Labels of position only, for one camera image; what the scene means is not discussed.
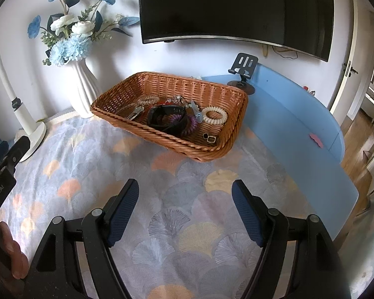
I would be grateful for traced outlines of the person's left hand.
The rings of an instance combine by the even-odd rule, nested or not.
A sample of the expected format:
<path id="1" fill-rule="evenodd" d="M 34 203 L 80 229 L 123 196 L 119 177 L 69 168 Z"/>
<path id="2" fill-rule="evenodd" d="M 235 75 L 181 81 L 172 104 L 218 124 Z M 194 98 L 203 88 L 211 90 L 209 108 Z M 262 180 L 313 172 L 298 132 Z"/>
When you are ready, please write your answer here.
<path id="1" fill-rule="evenodd" d="M 0 278 L 4 282 L 14 282 L 27 276 L 29 262 L 27 256 L 21 251 L 19 243 L 13 240 L 11 231 L 6 222 L 0 222 L 2 242 L 6 253 L 11 259 L 10 274 L 0 272 Z"/>

